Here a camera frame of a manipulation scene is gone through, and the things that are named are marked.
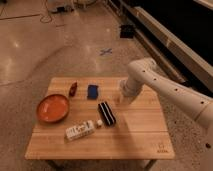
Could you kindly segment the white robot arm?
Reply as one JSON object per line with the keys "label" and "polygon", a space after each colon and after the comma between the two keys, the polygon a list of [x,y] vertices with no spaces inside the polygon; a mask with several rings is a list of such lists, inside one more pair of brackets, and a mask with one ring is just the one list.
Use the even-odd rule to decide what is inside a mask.
{"label": "white robot arm", "polygon": [[147,85],[178,106],[206,131],[213,131],[213,98],[159,75],[155,72],[156,67],[151,58],[130,62],[128,78],[120,82],[123,96],[136,97]]}

